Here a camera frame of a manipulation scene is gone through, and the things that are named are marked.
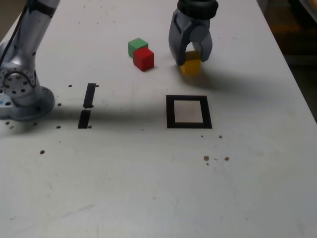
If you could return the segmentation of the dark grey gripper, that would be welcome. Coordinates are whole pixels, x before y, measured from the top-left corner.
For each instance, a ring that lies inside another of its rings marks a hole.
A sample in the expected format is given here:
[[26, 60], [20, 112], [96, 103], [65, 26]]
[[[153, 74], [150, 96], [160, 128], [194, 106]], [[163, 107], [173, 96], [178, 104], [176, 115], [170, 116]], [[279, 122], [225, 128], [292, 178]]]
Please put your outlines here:
[[[191, 31], [189, 25], [196, 25]], [[209, 59], [212, 51], [210, 20], [189, 17], [176, 9], [170, 25], [168, 36], [169, 48], [177, 65], [183, 65], [186, 60], [186, 47], [191, 42], [199, 53], [202, 62]]]

